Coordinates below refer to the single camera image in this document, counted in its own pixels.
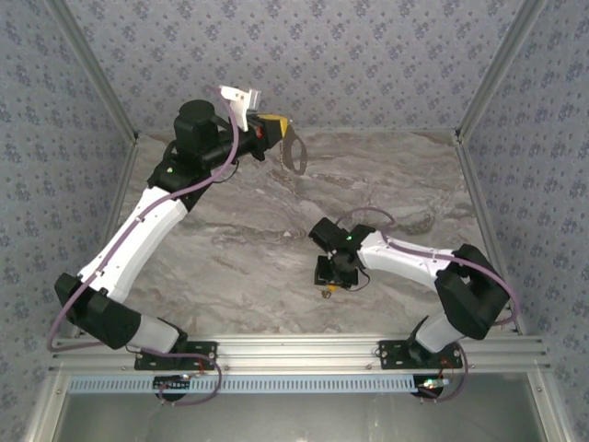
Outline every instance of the marble surface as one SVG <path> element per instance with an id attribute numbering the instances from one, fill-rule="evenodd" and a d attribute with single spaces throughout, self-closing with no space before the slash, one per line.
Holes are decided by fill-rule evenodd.
<path id="1" fill-rule="evenodd" d="M 307 237 L 322 217 L 361 205 L 390 211 L 395 238 L 439 248 L 482 248 L 474 209 L 448 135 L 300 132 L 304 176 L 283 169 L 278 148 L 242 160 L 164 238 L 127 304 L 189 333 L 410 332 L 437 312 L 437 295 L 372 272 L 358 293 L 324 299 L 313 285 L 319 248 Z M 137 203 L 165 144 L 142 135 L 121 218 Z M 347 222 L 375 227 L 378 214 Z"/>

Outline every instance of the white bracket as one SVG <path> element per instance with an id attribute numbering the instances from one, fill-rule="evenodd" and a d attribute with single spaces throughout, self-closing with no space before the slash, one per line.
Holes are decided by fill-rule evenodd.
<path id="1" fill-rule="evenodd" d="M 231 110 L 235 113 L 237 118 L 237 126 L 243 132 L 248 131 L 248 121 L 246 115 L 248 110 L 256 111 L 260 104 L 260 92 L 257 89 L 250 89 L 245 92 L 236 87 L 220 86 L 221 95 L 224 99 L 229 100 Z"/>

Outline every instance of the metal mounting plate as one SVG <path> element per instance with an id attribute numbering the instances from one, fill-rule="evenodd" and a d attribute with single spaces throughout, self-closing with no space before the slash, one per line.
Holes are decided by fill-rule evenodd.
<path id="1" fill-rule="evenodd" d="M 215 341 L 194 341 L 187 342 L 183 353 L 196 353 L 205 355 L 213 360 L 217 358 L 219 344 Z M 135 357 L 135 370 L 137 371 L 154 371 L 154 370 L 174 370 L 174 371 L 194 371 L 200 369 L 204 371 L 214 370 L 210 362 L 190 358 L 190 357 L 160 357 L 150 355 L 149 353 L 140 353 Z"/>
<path id="2" fill-rule="evenodd" d="M 407 341 L 380 341 L 378 351 L 380 358 L 380 367 L 383 370 L 407 370 L 407 369 L 432 369 L 439 370 L 449 368 L 443 360 L 447 360 L 452 368 L 462 368 L 462 357 L 458 345 L 451 343 L 447 345 L 438 355 L 422 364 L 409 355 L 409 345 Z"/>

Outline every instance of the wire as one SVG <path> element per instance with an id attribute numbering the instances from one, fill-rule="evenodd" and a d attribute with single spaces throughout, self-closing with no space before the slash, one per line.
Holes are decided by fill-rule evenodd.
<path id="1" fill-rule="evenodd" d="M 368 206 L 366 206 L 366 207 L 357 207 L 355 209 L 352 209 L 352 210 L 346 212 L 345 214 L 343 214 L 342 216 L 340 216 L 338 218 L 338 220 L 335 222 L 336 226 L 344 218 L 348 217 L 349 215 L 351 215 L 351 214 L 353 214 L 355 212 L 362 212 L 362 211 L 378 212 L 379 214 L 382 214 L 382 215 L 386 216 L 388 219 L 390 219 L 393 224 L 396 223 L 395 218 L 393 217 L 393 215 L 391 215 L 386 210 L 380 209 L 378 207 L 368 207 Z M 501 288 L 505 291 L 505 293 L 507 293 L 507 296 L 512 301 L 512 304 L 513 304 L 512 314 L 511 314 L 511 316 L 509 318 L 506 318 L 504 320 L 497 320 L 497 321 L 493 322 L 493 325 L 504 325 L 504 324 L 508 324 L 510 322 L 514 322 L 515 319 L 519 316 L 519 314 L 521 312 L 521 308 L 520 308 L 520 305 L 519 305 L 519 300 L 517 299 L 517 294 L 515 293 L 515 291 L 498 274 L 490 271 L 489 269 L 486 269 L 482 265 L 478 265 L 478 264 L 476 264 L 474 262 L 463 260 L 462 258 L 457 258 L 456 256 L 444 255 L 444 254 L 438 255 L 438 254 L 431 253 L 431 252 L 428 252 L 428 251 L 414 250 L 414 249 L 409 249 L 409 248 L 400 246 L 392 238 L 390 238 L 387 235 L 387 233 L 383 232 L 382 230 L 380 231 L 380 233 L 383 235 L 383 237 L 387 241 L 387 244 L 390 247 L 392 247 L 393 249 L 395 249 L 395 250 L 402 251 L 403 253 L 408 253 L 409 255 L 421 256 L 422 258 L 429 258 L 429 259 L 432 259 L 432 260 L 443 260 L 443 261 L 455 262 L 457 264 L 464 265 L 466 267 L 470 267 L 471 269 L 476 270 L 477 272 L 480 272 L 480 273 L 484 274 L 485 276 L 488 276 L 495 283 L 497 283 L 498 285 L 500 285 Z"/>
<path id="2" fill-rule="evenodd" d="M 391 215 L 386 210 L 379 209 L 378 207 L 364 206 L 364 207 L 356 207 L 355 209 L 349 210 L 348 212 L 346 212 L 345 214 L 343 214 L 342 216 L 340 216 L 337 219 L 337 221 L 335 222 L 335 225 L 337 226 L 341 221 L 346 219 L 348 216 L 355 214 L 356 212 L 378 212 L 379 214 L 384 215 L 388 219 L 390 219 L 390 221 L 393 225 L 395 225 L 397 223 L 397 220 L 395 220 L 393 215 Z"/>
<path id="3" fill-rule="evenodd" d="M 353 290 L 350 290 L 349 288 L 344 288 L 344 290 L 346 290 L 348 292 L 352 292 L 352 293 L 359 292 L 360 290 L 362 290 L 363 288 L 366 288 L 370 284 L 370 275 L 362 269 L 358 269 L 358 270 L 360 271 L 361 274 L 363 274 L 366 277 L 366 279 L 367 279 L 366 284 L 364 284 L 362 287 L 354 288 Z"/>
<path id="4" fill-rule="evenodd" d="M 506 318 L 504 320 L 496 320 L 495 322 L 493 322 L 493 325 L 509 324 L 510 322 L 514 322 L 515 319 L 519 316 L 521 308 L 519 306 L 519 300 L 517 299 L 517 295 L 515 294 L 515 291 L 505 281 L 503 281 L 503 279 L 500 276 L 498 276 L 496 273 L 490 271 L 489 269 L 486 269 L 482 265 L 478 265 L 474 262 L 463 260 L 462 258 L 457 258 L 456 256 L 444 255 L 444 254 L 438 255 L 438 254 L 430 253 L 427 251 L 408 249 L 406 247 L 399 246 L 399 244 L 397 244 L 394 240 L 389 238 L 386 233 L 384 233 L 382 231 L 381 231 L 381 233 L 383 234 L 383 237 L 385 237 L 387 244 L 395 250 L 402 251 L 403 253 L 408 253 L 409 255 L 421 256 L 423 258 L 455 262 L 457 264 L 464 265 L 466 267 L 470 267 L 471 269 L 476 270 L 476 271 L 484 274 L 485 276 L 488 276 L 495 283 L 500 285 L 501 288 L 505 291 L 505 293 L 507 293 L 507 296 L 511 299 L 514 306 L 512 308 L 512 314 L 509 318 Z"/>
<path id="5" fill-rule="evenodd" d="M 190 405 L 199 405 L 201 403 L 208 402 L 212 398 L 214 398 L 219 393 L 219 390 L 221 389 L 221 386 L 223 385 L 223 372 L 221 371 L 221 367 L 219 366 L 217 361 L 210 358 L 209 356 L 199 355 L 198 353 L 161 353 L 161 352 L 158 352 L 157 350 L 152 350 L 150 348 L 142 348 L 141 350 L 142 350 L 142 352 L 149 353 L 150 355 L 155 355 L 155 356 L 159 356 L 159 357 L 193 357 L 193 358 L 198 359 L 200 363 L 202 361 L 205 361 L 205 362 L 208 362 L 209 364 L 212 364 L 214 369 L 219 374 L 219 378 L 217 379 L 216 383 L 214 384 L 213 391 L 211 391 L 209 394 L 207 394 L 204 398 L 197 399 L 195 401 L 184 401 L 184 402 L 166 401 L 164 399 L 164 390 L 169 385 L 169 383 L 173 382 L 173 380 L 168 380 L 168 381 L 164 382 L 162 385 L 159 386 L 159 392 L 157 394 L 159 397 L 159 400 L 161 400 L 162 403 L 166 403 L 168 405 L 172 405 L 175 407 L 187 407 Z"/>
<path id="6" fill-rule="evenodd" d="M 448 361 L 445 357 L 440 357 L 440 362 L 442 364 L 446 364 L 447 366 L 450 367 L 450 370 L 452 370 L 452 374 L 450 375 L 450 382 L 452 382 L 454 380 L 454 366 L 452 365 L 452 363 L 450 361 Z M 442 372 L 444 371 L 443 368 L 440 369 L 440 374 L 438 375 L 438 378 L 442 377 Z"/>
<path id="7" fill-rule="evenodd" d="M 229 180 L 231 180 L 233 178 L 233 176 L 237 173 L 237 170 L 239 169 L 239 160 L 236 159 L 236 168 L 233 169 L 233 172 L 231 172 L 231 175 L 229 175 L 227 178 L 220 180 L 220 181 L 213 181 L 213 184 L 221 184 L 223 182 L 228 182 Z"/>
<path id="8" fill-rule="evenodd" d="M 134 355 L 141 354 L 141 352 L 135 352 L 134 350 L 129 350 L 129 345 L 125 345 L 125 350 L 127 350 L 128 353 L 133 353 Z"/>
<path id="9" fill-rule="evenodd" d="M 217 93 L 219 96 L 221 96 L 220 90 L 217 89 Z M 181 191 L 170 193 L 169 195 L 166 195 L 166 196 L 154 201 L 153 203 L 149 204 L 132 221 L 132 223 L 121 233 L 121 235 L 115 241 L 115 243 L 112 245 L 112 247 L 109 249 L 109 251 L 106 252 L 104 258 L 102 259 L 102 261 L 98 265 L 97 269 L 86 279 L 85 282 L 83 282 L 77 288 L 77 290 L 75 290 L 74 294 L 67 300 L 67 302 L 64 304 L 64 306 L 62 307 L 60 312 L 57 314 L 57 317 L 55 318 L 55 321 L 53 322 L 53 325 L 52 325 L 51 330 L 49 332 L 49 337 L 47 338 L 47 349 L 50 352 L 52 352 L 52 353 L 64 352 L 64 351 L 68 351 L 68 350 L 94 347 L 94 346 L 103 344 L 103 343 L 79 343 L 79 344 L 75 344 L 75 345 L 54 346 L 53 340 L 55 339 L 55 336 L 57 335 L 59 327 L 62 324 L 63 320 L 65 319 L 65 315 L 67 314 L 69 309 L 73 306 L 73 304 L 77 301 L 77 299 L 82 296 L 84 291 L 92 284 L 92 282 L 96 279 L 97 274 L 100 274 L 100 272 L 102 272 L 104 270 L 104 268 L 107 266 L 107 264 L 109 263 L 110 259 L 115 254 L 115 252 L 124 243 L 124 241 L 129 237 L 129 235 L 131 235 L 131 232 L 133 232 L 133 230 L 144 220 L 144 218 L 147 214 L 149 214 L 152 210 L 154 210 L 156 207 L 158 207 L 160 204 L 164 203 L 165 201 L 173 200 L 173 199 L 179 198 L 180 196 L 184 196 L 188 193 L 198 191 L 199 189 L 202 189 L 203 187 L 206 187 L 209 184 L 213 183 L 213 181 L 216 180 L 217 178 L 219 178 L 223 174 L 223 172 L 225 172 L 227 170 L 229 165 L 233 162 L 233 160 L 235 159 L 236 154 L 237 154 L 237 148 L 239 146 L 239 129 L 237 128 L 237 117 L 236 117 L 235 113 L 233 113 L 233 110 L 231 109 L 231 107 L 229 106 L 228 102 L 225 99 L 222 98 L 221 102 L 223 103 L 223 105 L 225 106 L 225 109 L 227 110 L 227 112 L 229 114 L 229 121 L 231 122 L 231 128 L 233 129 L 233 145 L 231 146 L 231 151 L 229 152 L 229 155 L 227 156 L 227 160 L 225 161 L 225 163 L 223 163 L 223 165 L 219 169 L 217 169 L 211 177 L 207 178 L 206 180 L 202 180 L 201 182 L 199 182 L 193 186 L 190 186 L 186 189 L 182 189 Z"/>
<path id="10" fill-rule="evenodd" d="M 462 392 L 462 390 L 465 388 L 465 386 L 467 385 L 467 381 L 468 381 L 467 354 L 464 351 L 464 348 L 462 348 L 462 345 L 460 345 L 460 343 L 456 343 L 456 345 L 458 346 L 458 351 L 462 355 L 462 364 L 464 366 L 464 374 L 462 376 L 462 379 L 460 379 L 460 383 L 458 384 L 458 387 L 456 388 L 456 390 L 452 391 L 450 394 L 448 394 L 447 396 L 444 396 L 443 398 L 437 398 L 431 391 L 428 391 L 427 389 L 419 387 L 419 388 L 417 388 L 417 390 L 419 390 L 421 393 L 425 393 L 429 396 L 433 396 L 431 399 L 430 398 L 422 398 L 423 400 L 428 401 L 428 402 L 436 402 L 436 403 L 451 401 L 456 396 L 458 396 Z"/>

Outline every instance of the blue patterned wall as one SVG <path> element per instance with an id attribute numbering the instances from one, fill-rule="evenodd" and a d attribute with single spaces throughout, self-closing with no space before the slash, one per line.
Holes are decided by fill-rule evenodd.
<path id="1" fill-rule="evenodd" d="M 468 147 L 525 324 L 589 440 L 589 3 L 549 0 Z"/>
<path id="2" fill-rule="evenodd" d="M 0 440 L 43 379 L 52 284 L 96 251 L 127 142 L 41 0 L 0 2 Z"/>
<path id="3" fill-rule="evenodd" d="M 69 0 L 138 129 L 220 83 L 300 126 L 455 128 L 521 0 Z"/>

